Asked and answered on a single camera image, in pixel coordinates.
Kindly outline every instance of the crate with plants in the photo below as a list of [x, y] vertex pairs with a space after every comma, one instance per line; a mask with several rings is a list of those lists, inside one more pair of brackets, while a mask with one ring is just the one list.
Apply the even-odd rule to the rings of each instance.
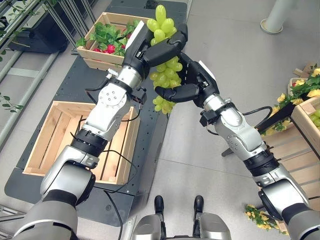
[[103, 12], [85, 37], [77, 42], [77, 51], [90, 68], [117, 70], [124, 60], [128, 39], [139, 21], [148, 18]]

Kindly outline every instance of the metal pole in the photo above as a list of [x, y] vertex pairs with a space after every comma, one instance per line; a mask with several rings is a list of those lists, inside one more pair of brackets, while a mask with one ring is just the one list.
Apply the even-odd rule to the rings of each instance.
[[56, 11], [54, 10], [54, 8], [50, 5], [50, 4], [46, 4], [46, 7], [48, 8], [48, 12], [50, 13], [50, 15], [52, 16], [52, 18], [54, 19], [54, 21], [56, 22], [56, 24], [59, 26], [59, 28], [62, 30], [62, 32], [64, 33], [64, 35], [68, 38], [68, 40], [70, 41], [70, 43], [73, 45], [73, 47], [76, 49], [76, 42], [74, 40], [74, 37], [71, 35], [71, 33], [69, 32], [69, 30], [67, 29], [66, 25], [62, 22], [61, 18], [59, 17], [59, 15], [56, 13]]
[[269, 17], [261, 21], [261, 29], [268, 34], [280, 33], [284, 29], [285, 20], [297, 2], [298, 0], [276, 0]]
[[11, 34], [14, 31], [19, 31], [23, 26], [24, 23], [28, 21], [28, 19], [31, 17], [29, 15], [30, 11], [36, 12], [38, 8], [41, 7], [42, 2], [44, 0], [40, 1], [32, 1], [26, 8], [24, 9], [24, 12], [20, 13], [20, 15], [12, 22], [6, 29], [6, 33], [3, 34], [2, 37], [0, 37], [0, 53], [7, 47], [7, 45], [11, 42], [11, 39], [9, 38]]
[[[25, 106], [28, 103], [29, 99], [31, 98], [31, 96], [33, 95], [34, 91], [36, 90], [36, 88], [40, 84], [41, 80], [43, 79], [43, 77], [47, 73], [47, 71], [50, 68], [51, 64], [56, 59], [58, 53], [59, 52], [57, 51], [55, 53], [52, 53], [48, 57], [48, 59], [45, 61], [44, 65], [43, 65], [42, 69], [39, 71], [39, 73], [36, 76], [36, 78], [32, 81], [31, 86], [29, 87], [29, 89], [26, 91], [26, 93], [22, 97], [21, 101], [19, 102], [19, 105]], [[12, 127], [14, 126], [16, 121], [18, 120], [18, 117], [19, 117], [20, 114], [21, 114], [21, 111], [12, 114], [10, 116], [9, 120], [6, 122], [3, 130], [0, 132], [0, 150], [4, 146], [5, 140], [7, 139]]]
[[86, 13], [91, 18], [91, 21], [93, 22], [93, 24], [95, 24], [96, 18], [95, 18], [94, 13], [92, 12], [90, 4], [88, 3], [87, 0], [81, 0], [81, 2], [83, 4], [83, 6], [84, 6], [84, 9], [85, 9]]
[[80, 25], [82, 26], [82, 28], [84, 29], [84, 31], [87, 33], [89, 32], [89, 28], [87, 27], [83, 17], [81, 16], [81, 13], [77, 7], [77, 5], [75, 4], [74, 0], [65, 0], [67, 2], [67, 4], [70, 6], [74, 16], [76, 17], [76, 19], [78, 20], [78, 22], [80, 23]]
[[17, 59], [20, 57], [21, 54], [22, 54], [22, 51], [17, 51], [17, 50], [14, 51], [13, 56], [10, 58], [10, 60], [6, 63], [6, 65], [0, 71], [0, 83], [2, 82], [2, 80], [10, 70], [10, 68], [15, 64], [15, 62], [17, 61]]
[[63, 9], [63, 11], [65, 12], [65, 14], [67, 15], [67, 17], [69, 18], [69, 20], [72, 23], [74, 29], [78, 32], [80, 37], [83, 38], [85, 36], [85, 33], [83, 33], [81, 31], [79, 23], [77, 22], [77, 20], [75, 19], [74, 15], [71, 13], [71, 11], [69, 10], [69, 8], [66, 5], [66, 3], [64, 1], [59, 1], [59, 4], [60, 4], [61, 8]]

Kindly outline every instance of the cable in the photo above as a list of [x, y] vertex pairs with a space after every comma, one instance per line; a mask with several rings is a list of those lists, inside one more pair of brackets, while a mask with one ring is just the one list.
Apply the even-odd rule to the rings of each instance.
[[206, 130], [207, 130], [209, 133], [213, 134], [213, 135], [217, 135], [217, 136], [219, 136], [219, 134], [218, 134], [218, 133], [213, 132], [213, 131], [211, 131], [211, 130], [208, 128], [208, 123], [206, 123]]
[[104, 152], [104, 153], [105, 153], [105, 152], [114, 152], [114, 153], [119, 154], [124, 160], [126, 160], [128, 163], [130, 163], [131, 166], [132, 166], [132, 167], [134, 168], [134, 170], [135, 170], [134, 175], [133, 175], [125, 184], [123, 184], [121, 187], [119, 187], [117, 190], [109, 190], [109, 189], [104, 188], [104, 187], [93, 186], [94, 188], [106, 190], [108, 193], [114, 194], [114, 193], [119, 192], [122, 188], [124, 188], [125, 186], [127, 186], [127, 185], [131, 182], [132, 179], [134, 179], [134, 177], [135, 177], [135, 176], [137, 175], [137, 173], [138, 173], [138, 168], [136, 167], [136, 165], [134, 165], [131, 161], [129, 161], [126, 157], [124, 157], [121, 153], [117, 152], [116, 150], [104, 150], [103, 152]]
[[139, 105], [138, 114], [137, 114], [134, 118], [129, 119], [129, 120], [122, 120], [121, 122], [131, 122], [131, 121], [133, 121], [133, 120], [136, 120], [136, 119], [139, 117], [139, 115], [140, 115], [140, 111], [141, 111], [141, 104]]
[[104, 86], [108, 83], [109, 79], [108, 78], [105, 78], [103, 80], [103, 82], [96, 88], [85, 88], [84, 91], [85, 93], [88, 95], [88, 97], [92, 100], [92, 102], [94, 104], [97, 105], [97, 101], [95, 100], [95, 98], [90, 94], [90, 92], [95, 92], [95, 91], [98, 91], [98, 90], [101, 90], [104, 88]]
[[242, 113], [242, 115], [246, 116], [246, 115], [254, 114], [254, 113], [257, 113], [257, 112], [265, 110], [265, 109], [269, 109], [269, 113], [261, 122], [259, 122], [257, 125], [254, 126], [254, 128], [256, 129], [260, 125], [262, 125], [270, 117], [270, 115], [272, 114], [272, 111], [273, 111], [272, 107], [271, 106], [263, 106], [263, 107], [255, 109], [255, 110]]
[[119, 232], [119, 237], [118, 237], [118, 240], [121, 239], [121, 235], [122, 235], [122, 228], [123, 228], [123, 222], [122, 222], [122, 219], [121, 219], [121, 216], [119, 214], [119, 211], [118, 211], [118, 208], [115, 204], [115, 202], [113, 201], [113, 199], [111, 198], [110, 194], [108, 193], [108, 191], [106, 190], [103, 190], [105, 192], [105, 194], [108, 196], [108, 198], [110, 199], [110, 202], [112, 203], [113, 207], [114, 207], [114, 210], [115, 210], [115, 213], [116, 215], [118, 216], [118, 219], [119, 219], [119, 222], [120, 222], [120, 232]]

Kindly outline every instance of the white pillar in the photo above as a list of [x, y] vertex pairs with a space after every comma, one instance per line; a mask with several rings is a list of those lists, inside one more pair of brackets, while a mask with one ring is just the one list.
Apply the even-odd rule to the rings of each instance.
[[268, 34], [277, 34], [283, 30], [283, 23], [298, 0], [276, 0], [268, 18], [263, 19], [260, 26]]

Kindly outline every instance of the wooden crate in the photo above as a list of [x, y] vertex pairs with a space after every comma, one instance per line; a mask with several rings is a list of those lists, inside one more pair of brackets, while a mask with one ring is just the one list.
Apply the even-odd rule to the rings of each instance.
[[[93, 103], [53, 101], [32, 152], [24, 174], [44, 176], [66, 145], [71, 144], [81, 117], [86, 118], [95, 107]], [[137, 116], [131, 107], [124, 120]], [[115, 150], [132, 160], [138, 135], [140, 118], [123, 121], [105, 150]], [[128, 181], [131, 164], [115, 152], [102, 152], [96, 168], [92, 169], [97, 183], [124, 184]]]
[[[124, 15], [118, 13], [103, 12], [96, 23], [112, 24], [115, 25], [117, 30], [124, 30], [128, 22], [133, 22], [133, 20], [141, 20], [144, 23], [147, 22], [149, 18], [141, 16]], [[85, 35], [86, 45], [77, 47], [78, 53], [83, 57], [84, 61], [90, 68], [107, 70], [112, 68], [114, 70], [119, 70], [122, 62], [124, 61], [123, 56], [117, 56], [109, 53], [103, 53], [98, 51], [93, 51], [93, 49], [98, 47], [95, 40], [90, 40], [90, 34], [95, 32], [95, 25], [91, 27], [89, 32]]]
[[311, 208], [320, 211], [320, 160], [298, 129], [291, 123], [287, 130], [264, 136], [275, 158], [305, 191]]
[[316, 109], [320, 109], [320, 97], [312, 97], [295, 106], [291, 118], [320, 155], [320, 130], [309, 117]]

